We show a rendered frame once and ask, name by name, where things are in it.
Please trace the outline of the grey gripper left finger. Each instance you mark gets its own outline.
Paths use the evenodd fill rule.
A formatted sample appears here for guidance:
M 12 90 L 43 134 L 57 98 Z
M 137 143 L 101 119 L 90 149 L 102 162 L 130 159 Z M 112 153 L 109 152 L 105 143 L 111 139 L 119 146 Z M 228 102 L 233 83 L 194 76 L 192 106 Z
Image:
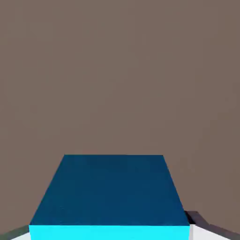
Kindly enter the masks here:
M 29 226 L 24 225 L 7 233 L 0 234 L 0 240 L 31 240 Z

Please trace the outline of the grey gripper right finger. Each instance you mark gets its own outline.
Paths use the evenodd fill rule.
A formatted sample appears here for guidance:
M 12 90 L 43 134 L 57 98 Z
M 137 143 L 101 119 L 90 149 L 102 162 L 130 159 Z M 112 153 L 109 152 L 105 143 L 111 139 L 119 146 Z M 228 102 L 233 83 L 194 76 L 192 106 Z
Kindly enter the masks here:
M 189 240 L 240 240 L 240 234 L 209 224 L 198 211 L 186 211 L 190 224 Z

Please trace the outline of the small cyan cube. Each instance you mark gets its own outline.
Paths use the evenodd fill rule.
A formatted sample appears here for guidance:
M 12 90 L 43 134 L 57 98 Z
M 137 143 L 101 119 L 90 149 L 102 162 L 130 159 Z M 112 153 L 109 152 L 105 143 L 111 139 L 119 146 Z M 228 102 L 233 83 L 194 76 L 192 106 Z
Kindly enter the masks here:
M 29 225 L 31 240 L 189 240 L 161 155 L 65 155 Z

